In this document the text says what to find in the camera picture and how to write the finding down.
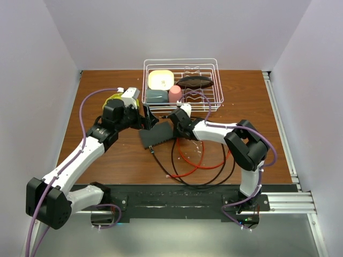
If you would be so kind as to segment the black network switch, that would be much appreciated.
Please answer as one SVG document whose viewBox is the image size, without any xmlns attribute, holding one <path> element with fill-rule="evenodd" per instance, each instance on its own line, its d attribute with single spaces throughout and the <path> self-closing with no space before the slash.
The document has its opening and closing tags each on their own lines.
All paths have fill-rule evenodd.
<svg viewBox="0 0 343 257">
<path fill-rule="evenodd" d="M 174 134 L 171 125 L 163 122 L 156 124 L 150 130 L 140 130 L 139 137 L 144 149 L 148 149 L 174 139 Z"/>
</svg>

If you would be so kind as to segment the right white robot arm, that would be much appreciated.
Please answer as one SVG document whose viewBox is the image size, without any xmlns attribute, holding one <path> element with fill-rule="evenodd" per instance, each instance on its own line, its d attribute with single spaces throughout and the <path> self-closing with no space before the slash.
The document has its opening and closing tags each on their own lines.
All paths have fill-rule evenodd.
<svg viewBox="0 0 343 257">
<path fill-rule="evenodd" d="M 174 126 L 174 133 L 181 138 L 227 145 L 235 163 L 241 168 L 241 184 L 239 201 L 228 202 L 223 208 L 240 206 L 251 210 L 255 207 L 262 188 L 262 171 L 269 146 L 248 120 L 232 124 L 214 123 L 203 118 L 193 119 L 182 108 L 171 112 L 168 118 Z"/>
</svg>

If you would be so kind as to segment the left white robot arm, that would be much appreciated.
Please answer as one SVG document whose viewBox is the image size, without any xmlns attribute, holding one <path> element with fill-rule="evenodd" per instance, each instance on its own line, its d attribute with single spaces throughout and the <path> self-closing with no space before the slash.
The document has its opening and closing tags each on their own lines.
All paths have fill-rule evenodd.
<svg viewBox="0 0 343 257">
<path fill-rule="evenodd" d="M 125 129 L 150 130 L 158 123 L 148 105 L 125 105 L 123 100 L 109 100 L 103 113 L 86 132 L 80 145 L 57 168 L 42 179 L 32 178 L 26 186 L 26 214 L 57 230 L 74 213 L 95 206 L 107 209 L 111 204 L 110 189 L 91 183 L 82 190 L 71 191 L 85 170 L 103 155 Z"/>
</svg>

